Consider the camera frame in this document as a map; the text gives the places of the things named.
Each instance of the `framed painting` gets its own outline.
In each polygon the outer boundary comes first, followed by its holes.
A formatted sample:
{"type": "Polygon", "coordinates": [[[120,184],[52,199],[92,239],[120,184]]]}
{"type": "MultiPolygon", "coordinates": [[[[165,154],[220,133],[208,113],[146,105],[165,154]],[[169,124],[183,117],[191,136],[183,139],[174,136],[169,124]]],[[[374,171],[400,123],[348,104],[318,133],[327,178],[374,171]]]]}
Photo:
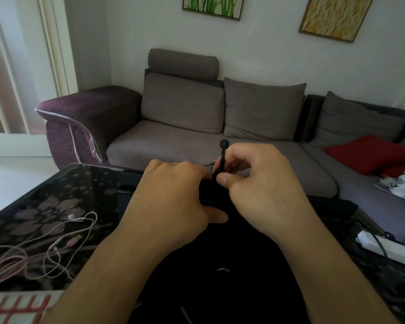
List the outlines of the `framed painting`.
{"type": "Polygon", "coordinates": [[[309,0],[300,33],[352,43],[373,0],[309,0]]]}
{"type": "Polygon", "coordinates": [[[183,0],[183,10],[240,20],[243,0],[183,0]]]}

